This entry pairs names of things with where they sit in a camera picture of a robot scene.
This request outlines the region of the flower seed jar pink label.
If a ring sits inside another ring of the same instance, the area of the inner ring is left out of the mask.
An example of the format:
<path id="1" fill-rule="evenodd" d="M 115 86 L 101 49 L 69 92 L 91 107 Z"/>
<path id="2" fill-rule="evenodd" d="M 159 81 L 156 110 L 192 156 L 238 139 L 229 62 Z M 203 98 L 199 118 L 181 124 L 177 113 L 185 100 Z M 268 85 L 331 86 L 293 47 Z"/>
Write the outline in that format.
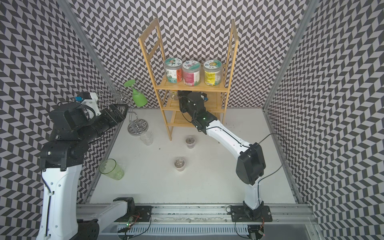
<path id="1" fill-rule="evenodd" d="M 201 63 L 193 60 L 185 61 L 182 64 L 182 70 L 185 85 L 194 87 L 200 84 Z"/>

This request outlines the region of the yellow label seed jar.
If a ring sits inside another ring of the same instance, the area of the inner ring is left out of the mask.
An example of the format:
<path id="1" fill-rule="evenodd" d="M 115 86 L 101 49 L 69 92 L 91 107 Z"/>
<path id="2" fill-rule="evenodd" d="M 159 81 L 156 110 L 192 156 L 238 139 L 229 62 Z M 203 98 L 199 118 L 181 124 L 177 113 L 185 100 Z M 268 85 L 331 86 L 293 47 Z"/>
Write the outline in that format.
<path id="1" fill-rule="evenodd" d="M 217 86 L 222 81 L 223 65 L 219 60 L 208 60 L 203 64 L 206 85 Z"/>

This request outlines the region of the carrot seed jar red label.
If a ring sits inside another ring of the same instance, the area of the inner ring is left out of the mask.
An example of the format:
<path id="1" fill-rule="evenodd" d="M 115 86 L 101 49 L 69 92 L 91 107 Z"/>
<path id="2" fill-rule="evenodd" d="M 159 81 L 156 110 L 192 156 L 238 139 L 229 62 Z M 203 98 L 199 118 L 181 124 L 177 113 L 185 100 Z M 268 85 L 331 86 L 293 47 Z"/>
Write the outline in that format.
<path id="1" fill-rule="evenodd" d="M 168 58 L 165 60 L 165 74 L 168 82 L 180 83 L 183 80 L 183 61 L 179 58 Z"/>

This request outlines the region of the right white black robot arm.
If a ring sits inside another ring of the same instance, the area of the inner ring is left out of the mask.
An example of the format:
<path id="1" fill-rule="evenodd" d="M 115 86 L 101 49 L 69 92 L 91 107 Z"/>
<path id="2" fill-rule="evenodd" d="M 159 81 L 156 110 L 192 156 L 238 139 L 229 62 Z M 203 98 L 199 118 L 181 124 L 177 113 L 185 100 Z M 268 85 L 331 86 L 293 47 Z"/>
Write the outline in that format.
<path id="1" fill-rule="evenodd" d="M 214 114 L 206 110 L 207 94 L 203 92 L 178 91 L 179 107 L 182 114 L 187 113 L 198 132 L 217 140 L 235 158 L 236 174 L 245 184 L 244 212 L 249 220 L 262 216 L 263 200 L 259 185 L 264 175 L 266 162 L 259 143 L 250 144 L 230 130 Z"/>

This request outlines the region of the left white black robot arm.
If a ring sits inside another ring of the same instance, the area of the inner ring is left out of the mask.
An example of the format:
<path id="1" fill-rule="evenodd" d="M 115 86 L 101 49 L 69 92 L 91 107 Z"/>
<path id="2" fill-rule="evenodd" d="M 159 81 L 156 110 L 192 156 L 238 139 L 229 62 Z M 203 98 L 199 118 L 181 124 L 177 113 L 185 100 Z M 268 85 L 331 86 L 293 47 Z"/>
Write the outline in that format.
<path id="1" fill-rule="evenodd" d="M 49 117 L 50 139 L 39 154 L 44 199 L 38 240 L 95 240 L 101 221 L 77 219 L 78 181 L 90 145 L 123 122 L 127 104 L 111 104 L 96 111 L 78 102 L 58 106 Z"/>

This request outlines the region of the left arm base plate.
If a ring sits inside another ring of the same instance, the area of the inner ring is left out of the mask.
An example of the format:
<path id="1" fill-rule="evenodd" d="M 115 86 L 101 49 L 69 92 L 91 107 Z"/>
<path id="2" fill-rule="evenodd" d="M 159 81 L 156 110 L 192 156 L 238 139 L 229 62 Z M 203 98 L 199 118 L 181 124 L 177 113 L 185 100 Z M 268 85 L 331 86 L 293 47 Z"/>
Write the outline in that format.
<path id="1" fill-rule="evenodd" d="M 152 206 L 136 206 L 135 210 L 130 211 L 121 218 L 117 219 L 116 222 L 121 223 L 149 223 L 150 215 L 152 214 Z"/>

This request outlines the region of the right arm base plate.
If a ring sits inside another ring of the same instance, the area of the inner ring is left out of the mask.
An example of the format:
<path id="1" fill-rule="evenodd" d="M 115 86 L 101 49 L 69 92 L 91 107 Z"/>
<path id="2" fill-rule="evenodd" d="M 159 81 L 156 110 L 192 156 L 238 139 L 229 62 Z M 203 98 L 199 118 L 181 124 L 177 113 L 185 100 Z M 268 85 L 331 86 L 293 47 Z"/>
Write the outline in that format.
<path id="1" fill-rule="evenodd" d="M 231 215 L 232 222 L 255 222 L 269 223 L 273 221 L 269 206 L 261 205 L 256 210 L 250 210 L 247 206 L 230 205 L 227 210 Z"/>

